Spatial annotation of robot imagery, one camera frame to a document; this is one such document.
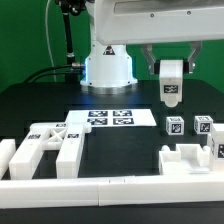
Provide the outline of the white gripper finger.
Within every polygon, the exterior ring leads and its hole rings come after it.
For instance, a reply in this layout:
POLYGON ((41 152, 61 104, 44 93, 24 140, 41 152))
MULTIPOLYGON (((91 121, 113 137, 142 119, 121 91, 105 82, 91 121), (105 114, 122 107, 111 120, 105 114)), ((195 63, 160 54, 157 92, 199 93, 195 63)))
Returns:
POLYGON ((153 47, 151 44, 144 44, 142 46, 142 53, 147 61, 148 69, 151 74, 159 73, 160 61, 156 59, 153 54, 153 47))
POLYGON ((187 59, 184 60, 183 71, 185 74, 191 74, 195 68, 195 61, 202 49, 201 41, 193 41, 190 43, 191 52, 187 59))

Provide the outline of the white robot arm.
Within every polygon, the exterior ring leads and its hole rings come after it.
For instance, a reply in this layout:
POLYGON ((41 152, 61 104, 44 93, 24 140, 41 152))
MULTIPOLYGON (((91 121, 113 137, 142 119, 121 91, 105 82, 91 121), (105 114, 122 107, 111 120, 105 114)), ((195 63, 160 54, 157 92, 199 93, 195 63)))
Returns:
POLYGON ((81 84, 118 90, 137 83, 126 47, 143 46, 149 62, 156 43, 190 42, 184 71, 191 73, 204 40, 224 39, 224 0, 86 0, 91 53, 81 84))

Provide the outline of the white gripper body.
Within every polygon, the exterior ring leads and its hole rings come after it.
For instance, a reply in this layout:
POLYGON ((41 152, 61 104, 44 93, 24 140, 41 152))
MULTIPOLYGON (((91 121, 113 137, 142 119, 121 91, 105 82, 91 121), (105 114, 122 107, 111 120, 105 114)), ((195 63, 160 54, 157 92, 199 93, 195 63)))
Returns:
POLYGON ((224 39, 224 0, 96 0, 101 44, 224 39))

